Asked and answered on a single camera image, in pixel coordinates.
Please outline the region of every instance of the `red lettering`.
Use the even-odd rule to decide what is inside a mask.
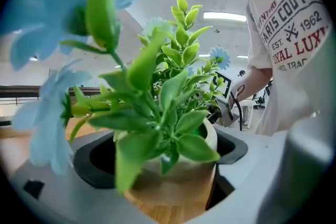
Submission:
[[[296,54],[297,55],[300,55],[300,54],[304,53],[304,49],[302,49],[302,51],[299,51],[299,43],[298,42],[295,42],[295,47],[296,47]]]
[[[284,56],[284,54],[282,53],[282,50],[279,51],[279,53],[280,53],[280,61],[282,62],[282,61],[285,60],[285,56]]]
[[[287,48],[285,49],[285,52],[286,52],[286,60],[293,57],[292,54],[288,55]]]

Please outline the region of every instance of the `plant stem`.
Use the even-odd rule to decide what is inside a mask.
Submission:
[[[124,66],[122,60],[119,58],[119,56],[116,54],[116,52],[113,50],[110,52],[110,55],[112,56],[112,58],[115,60],[115,62],[120,65],[121,70],[126,71],[126,67]]]

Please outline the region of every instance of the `person's arm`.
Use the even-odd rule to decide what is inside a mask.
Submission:
[[[272,63],[265,48],[256,24],[251,17],[249,7],[245,11],[250,32],[250,50],[248,53],[248,70],[232,87],[232,93],[238,102],[250,97],[264,88],[272,78]]]

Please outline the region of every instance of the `wooden floor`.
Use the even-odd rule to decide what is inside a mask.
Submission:
[[[76,119],[71,119],[69,121],[66,129],[67,139],[69,139],[71,130],[76,123]],[[94,132],[96,132],[96,130],[86,124],[80,129],[78,136]],[[0,128],[0,158],[3,170],[8,176],[12,175],[15,170],[28,159],[29,140],[30,132],[17,133],[11,127]],[[126,194],[125,197],[143,213],[158,223],[176,224],[184,223],[204,213],[210,191],[211,182],[209,182],[209,186],[204,195],[198,200],[182,206],[171,207],[144,204],[143,202],[133,198],[130,194]]]

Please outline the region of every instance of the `ceiling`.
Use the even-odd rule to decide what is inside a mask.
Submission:
[[[234,14],[244,14],[247,0],[187,0],[192,5],[203,5],[202,11],[220,11]],[[176,0],[137,0],[127,10],[119,12],[122,22],[122,32],[118,53],[125,63],[130,63],[142,47],[137,34],[142,32],[145,22],[151,17],[162,17],[173,20],[171,6],[176,5]],[[228,50],[233,63],[246,64],[246,61],[237,59],[237,55],[247,55],[249,47],[249,33],[246,23],[225,20],[204,20],[203,13],[198,16],[197,24],[191,29],[195,31],[206,25],[214,26],[199,39],[200,53],[206,54],[212,47],[221,46]],[[0,61],[8,62],[9,47],[12,37],[0,40]],[[106,72],[113,70],[116,63],[108,56],[92,55],[74,50],[74,58],[82,58],[78,69]],[[45,62],[35,63],[48,68],[58,69],[68,58],[56,52]]]

